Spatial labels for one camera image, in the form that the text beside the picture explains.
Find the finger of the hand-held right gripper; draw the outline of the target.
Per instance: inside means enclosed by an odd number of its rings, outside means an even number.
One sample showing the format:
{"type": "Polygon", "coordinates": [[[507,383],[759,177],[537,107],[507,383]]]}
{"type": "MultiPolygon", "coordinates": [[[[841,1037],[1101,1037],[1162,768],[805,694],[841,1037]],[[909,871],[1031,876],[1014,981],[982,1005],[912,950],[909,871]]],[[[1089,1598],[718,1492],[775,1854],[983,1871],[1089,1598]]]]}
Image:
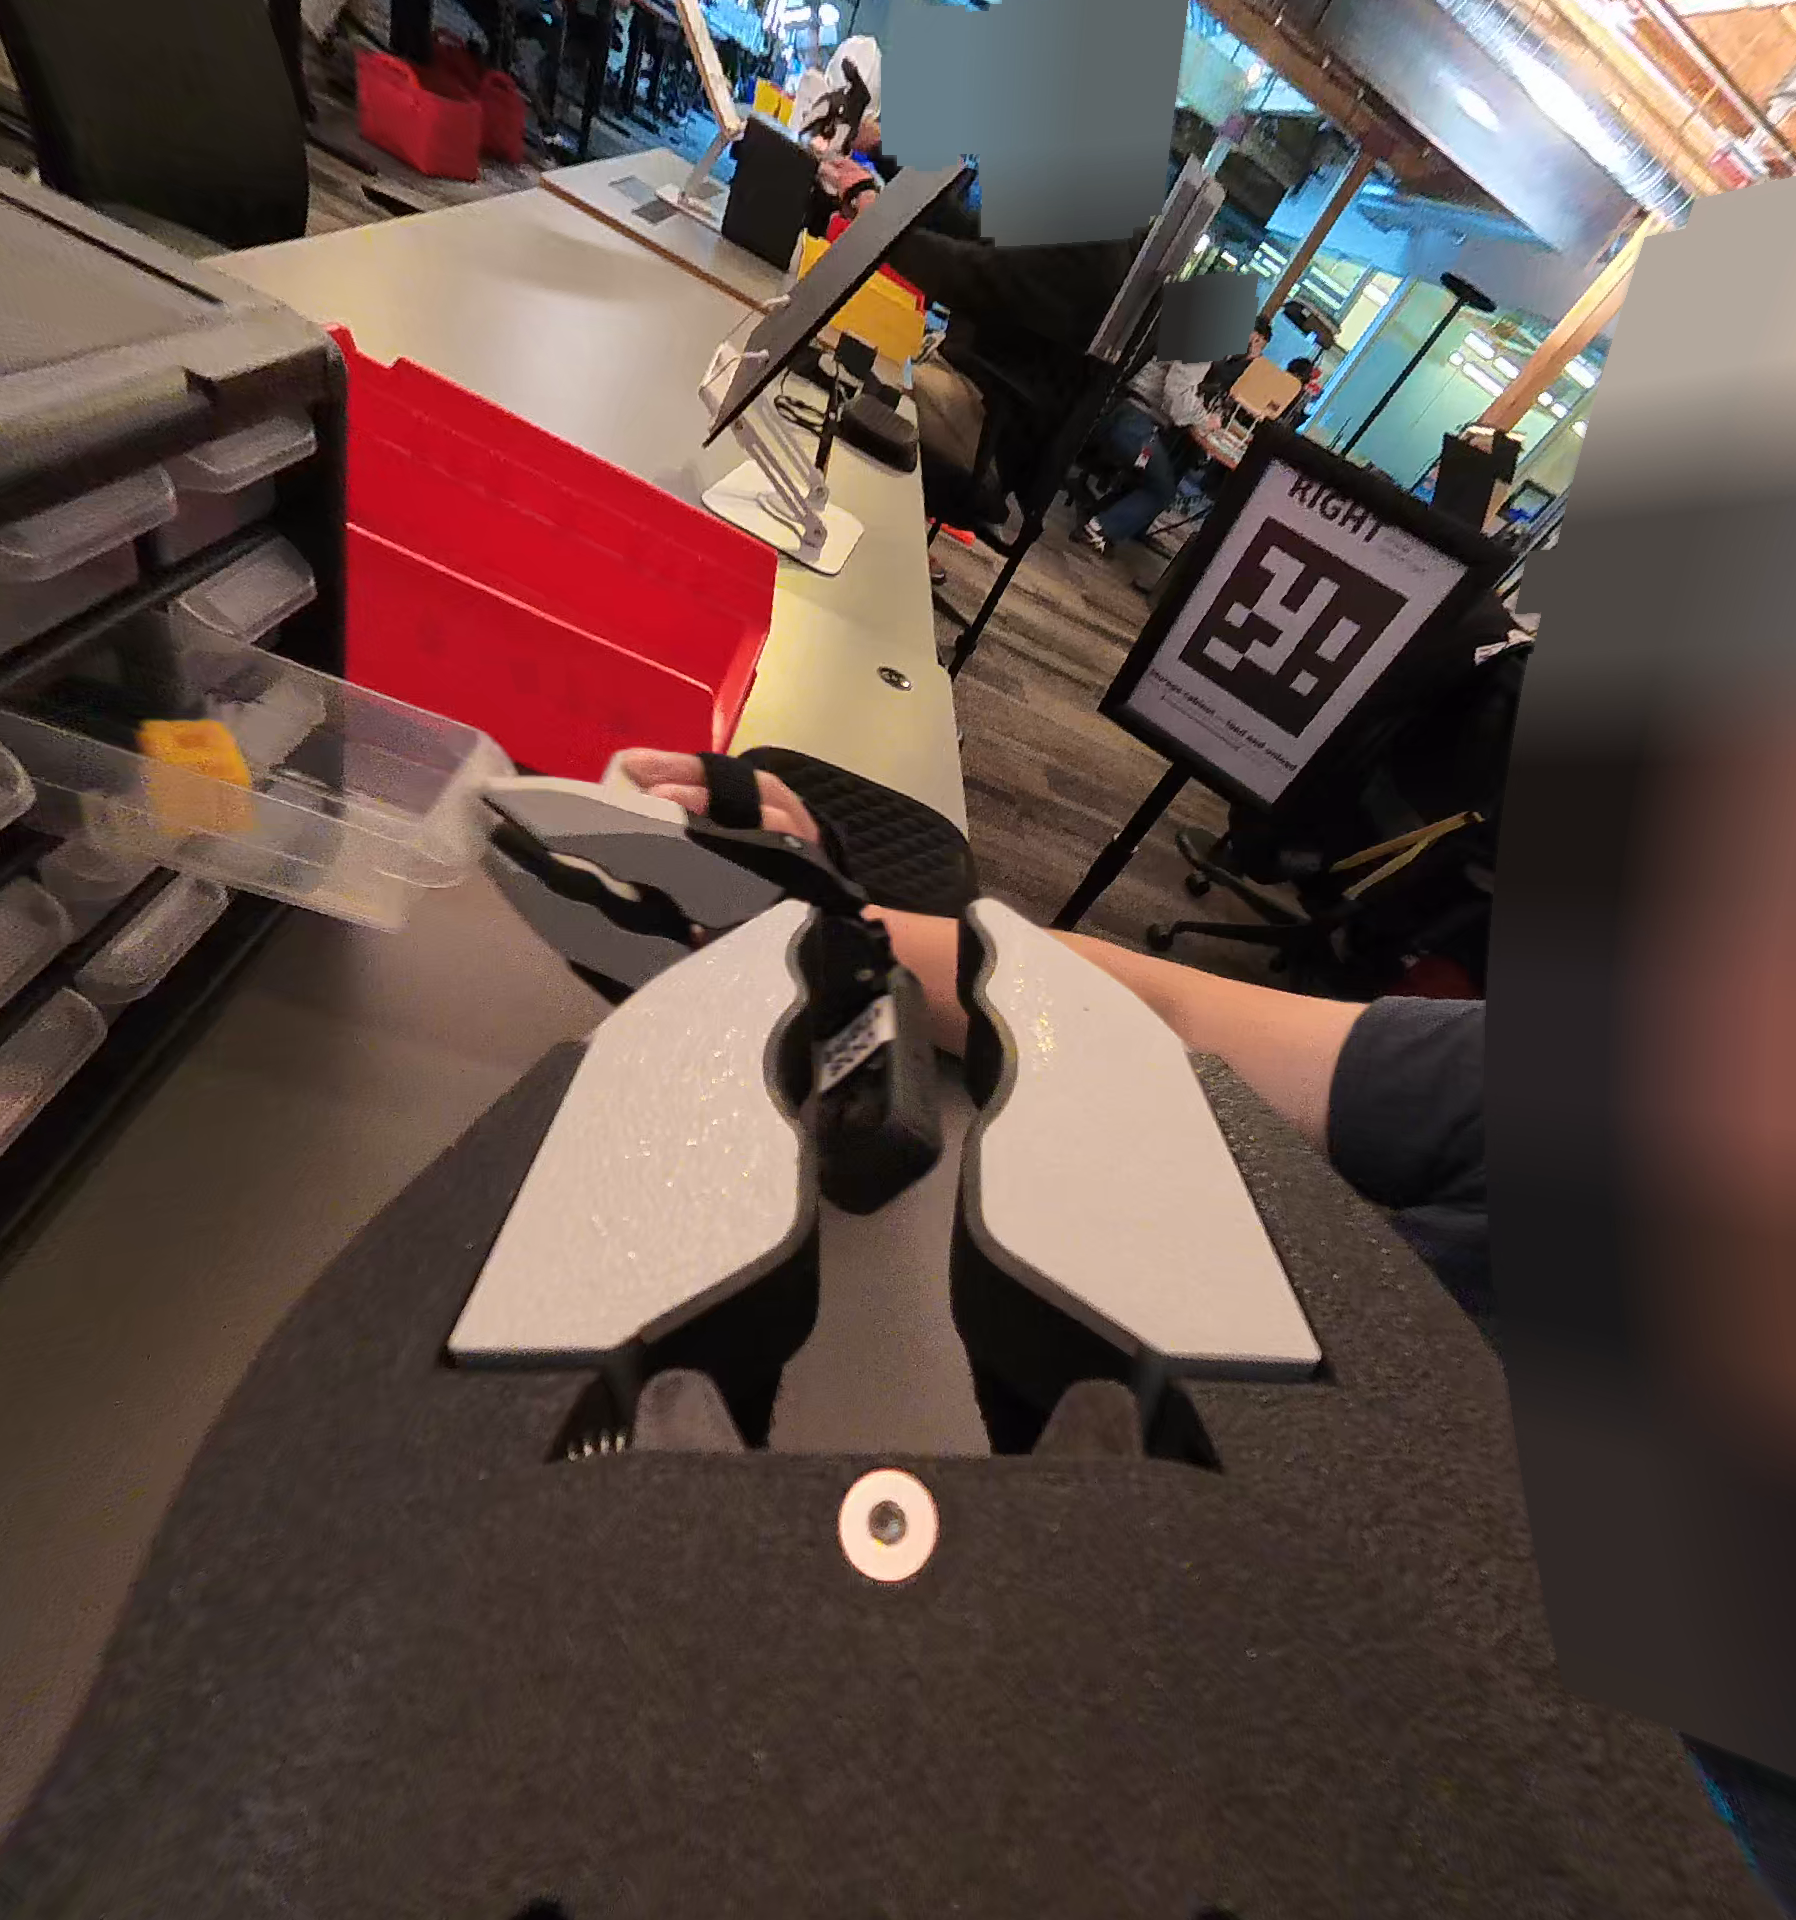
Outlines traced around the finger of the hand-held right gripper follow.
{"type": "Polygon", "coordinates": [[[542,936],[717,937],[787,900],[814,900],[814,848],[723,829],[636,787],[494,780],[487,874],[542,936]]]}
{"type": "Polygon", "coordinates": [[[489,866],[499,896],[575,974],[624,999],[726,936],[651,879],[598,866],[489,866]]]}

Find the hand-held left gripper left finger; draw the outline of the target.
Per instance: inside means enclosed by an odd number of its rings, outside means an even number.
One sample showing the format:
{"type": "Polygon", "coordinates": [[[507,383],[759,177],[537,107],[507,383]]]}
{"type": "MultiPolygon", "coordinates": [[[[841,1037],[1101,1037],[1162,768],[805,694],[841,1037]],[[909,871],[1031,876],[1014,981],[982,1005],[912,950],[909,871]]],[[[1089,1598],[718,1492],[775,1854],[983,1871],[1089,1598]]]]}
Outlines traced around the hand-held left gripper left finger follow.
{"type": "Polygon", "coordinates": [[[453,1327],[460,1366],[614,1366],[814,1235],[787,1043],[819,908],[783,903],[597,1025],[453,1327]]]}

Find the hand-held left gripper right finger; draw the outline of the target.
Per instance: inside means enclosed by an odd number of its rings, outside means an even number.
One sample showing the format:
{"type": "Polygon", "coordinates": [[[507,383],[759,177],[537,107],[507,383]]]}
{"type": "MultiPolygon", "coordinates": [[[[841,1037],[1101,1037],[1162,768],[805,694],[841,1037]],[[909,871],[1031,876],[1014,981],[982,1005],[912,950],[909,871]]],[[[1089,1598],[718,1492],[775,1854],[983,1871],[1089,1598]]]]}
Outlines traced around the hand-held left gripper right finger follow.
{"type": "Polygon", "coordinates": [[[1322,1352],[1172,1027],[1002,903],[960,927],[960,1226],[994,1301],[1132,1382],[1312,1377],[1322,1352]]]}

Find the clear plastic drawer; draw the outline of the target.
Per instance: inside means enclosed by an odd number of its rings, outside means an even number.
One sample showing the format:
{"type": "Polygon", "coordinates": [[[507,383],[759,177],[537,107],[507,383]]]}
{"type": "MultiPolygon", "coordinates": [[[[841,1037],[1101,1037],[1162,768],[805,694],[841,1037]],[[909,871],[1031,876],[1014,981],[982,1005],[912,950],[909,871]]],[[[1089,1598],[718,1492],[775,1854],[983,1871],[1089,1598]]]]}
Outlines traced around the clear plastic drawer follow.
{"type": "Polygon", "coordinates": [[[171,636],[160,625],[0,708],[0,744],[57,830],[97,855],[375,929],[400,929],[422,892],[476,871],[489,830],[481,790],[515,772],[468,722],[262,645],[171,636]],[[134,749],[148,718],[231,722],[254,787],[249,837],[169,841],[150,825],[134,749]]]}

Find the red plastic bin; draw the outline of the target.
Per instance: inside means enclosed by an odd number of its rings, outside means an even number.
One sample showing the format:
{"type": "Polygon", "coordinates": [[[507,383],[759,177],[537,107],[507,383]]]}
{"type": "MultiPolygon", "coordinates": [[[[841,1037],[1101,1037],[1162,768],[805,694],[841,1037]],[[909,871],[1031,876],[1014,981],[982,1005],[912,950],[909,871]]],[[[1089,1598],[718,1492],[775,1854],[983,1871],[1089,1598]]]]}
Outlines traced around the red plastic bin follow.
{"type": "Polygon", "coordinates": [[[344,671],[597,780],[624,749],[726,753],[779,554],[411,361],[347,371],[344,671]]]}

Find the orange cube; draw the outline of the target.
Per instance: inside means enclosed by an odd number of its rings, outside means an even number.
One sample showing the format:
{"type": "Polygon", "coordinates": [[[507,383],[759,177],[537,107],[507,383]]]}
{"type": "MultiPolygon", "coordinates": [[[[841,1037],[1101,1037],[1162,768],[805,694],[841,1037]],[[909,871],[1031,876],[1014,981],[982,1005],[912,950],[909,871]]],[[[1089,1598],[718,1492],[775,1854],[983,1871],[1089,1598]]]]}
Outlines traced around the orange cube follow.
{"type": "Polygon", "coordinates": [[[169,841],[252,834],[254,787],[231,722],[219,718],[148,718],[134,732],[140,802],[169,841]]]}

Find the black drawer cabinet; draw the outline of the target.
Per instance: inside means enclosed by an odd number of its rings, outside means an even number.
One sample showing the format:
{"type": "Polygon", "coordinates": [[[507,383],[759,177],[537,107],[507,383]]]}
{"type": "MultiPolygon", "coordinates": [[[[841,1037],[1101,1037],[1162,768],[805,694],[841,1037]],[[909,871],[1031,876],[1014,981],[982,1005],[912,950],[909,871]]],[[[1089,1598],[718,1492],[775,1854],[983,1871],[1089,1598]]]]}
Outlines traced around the black drawer cabinet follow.
{"type": "MultiPolygon", "coordinates": [[[[237,277],[0,168],[0,526],[60,508],[284,400],[329,404],[334,425],[326,450],[339,456],[339,586],[329,611],[339,661],[322,669],[270,651],[344,680],[344,386],[342,354],[318,324],[237,277]]],[[[0,1197],[0,1265],[70,1187],[115,1117],[178,1055],[249,955],[287,919],[287,903],[252,892],[240,900],[280,915],[226,963],[204,1005],[182,1015],[175,1037],[97,1117],[55,1177],[25,1197],[0,1197]]]]}

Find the person's right forearm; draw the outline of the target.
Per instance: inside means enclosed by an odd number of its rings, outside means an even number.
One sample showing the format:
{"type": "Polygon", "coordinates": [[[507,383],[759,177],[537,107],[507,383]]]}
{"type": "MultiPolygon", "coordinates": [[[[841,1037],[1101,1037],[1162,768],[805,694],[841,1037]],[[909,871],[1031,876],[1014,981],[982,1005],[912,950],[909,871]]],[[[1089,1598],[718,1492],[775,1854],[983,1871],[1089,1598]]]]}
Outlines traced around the person's right forearm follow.
{"type": "MultiPolygon", "coordinates": [[[[895,958],[925,990],[935,1046],[960,1059],[960,922],[883,905],[870,905],[864,919],[884,927],[895,958]]],[[[1326,1152],[1336,1069],[1365,1015],[1360,1002],[1255,989],[1079,933],[1055,933],[1052,941],[1116,980],[1186,1052],[1221,1059],[1274,1115],[1326,1152]]]]}

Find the person's right hand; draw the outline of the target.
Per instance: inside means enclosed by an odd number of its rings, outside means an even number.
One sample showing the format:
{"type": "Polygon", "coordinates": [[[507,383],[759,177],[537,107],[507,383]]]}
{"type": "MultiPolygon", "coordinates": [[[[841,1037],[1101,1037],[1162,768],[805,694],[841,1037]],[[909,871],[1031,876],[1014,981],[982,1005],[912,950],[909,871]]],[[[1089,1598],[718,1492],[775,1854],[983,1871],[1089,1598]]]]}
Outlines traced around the person's right hand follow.
{"type": "Polygon", "coordinates": [[[771,768],[759,768],[750,756],[631,749],[605,764],[603,790],[624,802],[674,806],[691,830],[701,829],[723,845],[827,852],[824,830],[810,806],[787,781],[771,768]]]}

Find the black ribbed pad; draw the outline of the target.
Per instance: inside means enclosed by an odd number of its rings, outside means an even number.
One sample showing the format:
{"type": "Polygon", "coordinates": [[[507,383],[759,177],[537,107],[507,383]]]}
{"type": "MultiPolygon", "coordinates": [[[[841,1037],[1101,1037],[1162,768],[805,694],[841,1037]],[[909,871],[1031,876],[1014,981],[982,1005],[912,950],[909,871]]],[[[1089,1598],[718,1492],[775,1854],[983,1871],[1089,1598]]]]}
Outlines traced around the black ribbed pad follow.
{"type": "Polygon", "coordinates": [[[973,845],[935,806],[789,749],[750,749],[739,761],[803,802],[824,855],[866,903],[960,916],[982,900],[973,845]]]}

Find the framed black white tag sign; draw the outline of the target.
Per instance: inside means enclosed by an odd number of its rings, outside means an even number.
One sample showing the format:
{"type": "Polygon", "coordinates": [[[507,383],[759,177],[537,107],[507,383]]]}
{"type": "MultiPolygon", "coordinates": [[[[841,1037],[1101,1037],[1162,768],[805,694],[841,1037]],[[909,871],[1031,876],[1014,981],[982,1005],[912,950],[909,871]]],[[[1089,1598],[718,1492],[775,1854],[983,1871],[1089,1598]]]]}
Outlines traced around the framed black white tag sign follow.
{"type": "Polygon", "coordinates": [[[1504,566],[1479,529],[1262,425],[1101,714],[1191,781],[1286,816],[1384,722],[1465,680],[1465,621],[1504,566]]]}

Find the red storage crate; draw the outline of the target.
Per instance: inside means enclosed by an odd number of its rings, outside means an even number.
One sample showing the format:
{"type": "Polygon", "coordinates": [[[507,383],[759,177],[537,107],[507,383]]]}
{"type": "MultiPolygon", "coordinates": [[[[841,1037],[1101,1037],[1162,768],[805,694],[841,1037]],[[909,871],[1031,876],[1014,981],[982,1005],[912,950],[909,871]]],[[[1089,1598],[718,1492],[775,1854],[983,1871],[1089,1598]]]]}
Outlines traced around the red storage crate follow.
{"type": "Polygon", "coordinates": [[[438,40],[424,66],[360,49],[353,100],[357,136],[424,177],[476,182],[487,161],[525,161],[522,90],[465,46],[438,40]]]}

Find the black office chair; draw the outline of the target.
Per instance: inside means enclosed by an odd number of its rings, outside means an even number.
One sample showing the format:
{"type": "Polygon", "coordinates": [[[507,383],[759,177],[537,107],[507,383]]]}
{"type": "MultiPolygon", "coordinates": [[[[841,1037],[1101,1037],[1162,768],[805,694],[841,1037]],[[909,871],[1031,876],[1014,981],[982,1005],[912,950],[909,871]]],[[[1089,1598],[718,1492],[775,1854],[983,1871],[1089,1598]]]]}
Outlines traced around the black office chair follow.
{"type": "Polygon", "coordinates": [[[308,235],[270,2],[0,2],[0,46],[53,190],[195,257],[308,235]]]}

